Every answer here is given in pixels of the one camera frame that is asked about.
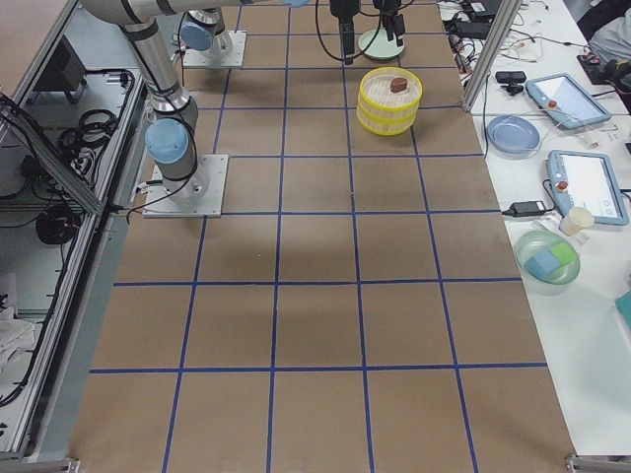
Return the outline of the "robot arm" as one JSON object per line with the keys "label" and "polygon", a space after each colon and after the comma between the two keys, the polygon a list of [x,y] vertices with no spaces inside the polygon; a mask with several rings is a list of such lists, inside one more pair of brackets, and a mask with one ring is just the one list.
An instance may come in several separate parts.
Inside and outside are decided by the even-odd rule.
{"label": "robot arm", "polygon": [[[364,55],[376,41],[381,30],[386,31],[388,41],[394,40],[397,46],[403,46],[405,23],[400,11],[412,2],[402,5],[400,1],[374,1],[377,13],[370,14],[370,17],[378,19],[377,29],[368,44],[356,52],[354,18],[363,15],[361,4],[361,1],[329,1],[329,12],[337,20],[340,36],[342,56],[338,57],[332,54],[323,42],[319,27],[318,2],[315,2],[315,32],[320,46],[330,58],[346,65],[352,64],[356,58]],[[187,49],[198,52],[209,52],[221,39],[227,38],[228,32],[220,7],[185,12],[177,30],[177,39],[182,40]]]}
{"label": "robot arm", "polygon": [[[210,34],[208,40],[199,41],[185,39],[192,49],[211,50],[218,41],[215,36],[222,37],[225,26],[221,8],[251,5],[267,1],[81,1],[81,5],[93,16],[108,24],[117,26],[131,49],[143,79],[149,89],[151,107],[157,117],[165,118],[178,115],[182,126],[193,133],[197,119],[197,105],[193,103],[188,90],[180,83],[170,60],[165,41],[160,36],[157,18],[160,16],[176,16],[182,14],[184,21],[192,22],[199,27],[201,33]],[[365,55],[369,47],[377,39],[381,30],[386,30],[388,40],[395,39],[397,46],[403,45],[405,26],[400,10],[407,7],[401,1],[373,1],[378,10],[378,26],[370,38],[368,45],[355,51],[354,17],[364,15],[361,1],[328,1],[330,15],[337,20],[339,45],[342,55],[332,54],[321,37],[318,5],[315,1],[315,33],[323,52],[331,59],[352,65],[354,60]]]}

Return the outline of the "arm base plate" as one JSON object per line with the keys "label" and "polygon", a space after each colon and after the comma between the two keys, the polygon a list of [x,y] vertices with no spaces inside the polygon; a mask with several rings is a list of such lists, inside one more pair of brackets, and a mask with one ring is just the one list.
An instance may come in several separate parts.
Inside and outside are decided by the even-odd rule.
{"label": "arm base plate", "polygon": [[[146,218],[219,218],[228,174],[228,155],[201,155],[197,171],[182,190],[180,183],[166,180],[148,189],[149,204],[142,208]],[[162,181],[154,165],[153,180]]]}
{"label": "arm base plate", "polygon": [[186,45],[183,64],[189,69],[241,68],[245,58],[246,31],[223,31]]}

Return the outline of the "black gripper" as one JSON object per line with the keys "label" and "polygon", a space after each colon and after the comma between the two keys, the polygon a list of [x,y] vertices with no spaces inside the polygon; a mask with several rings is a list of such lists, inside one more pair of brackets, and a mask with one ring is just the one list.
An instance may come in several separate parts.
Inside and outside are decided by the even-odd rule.
{"label": "black gripper", "polygon": [[395,38],[397,46],[403,46],[403,36],[405,34],[405,23],[402,14],[398,14],[400,0],[381,0],[379,7],[384,16],[384,29],[386,38],[392,41]]}
{"label": "black gripper", "polygon": [[355,31],[353,19],[360,12],[360,0],[330,0],[329,12],[337,19],[341,42],[341,61],[351,65],[355,57]]}

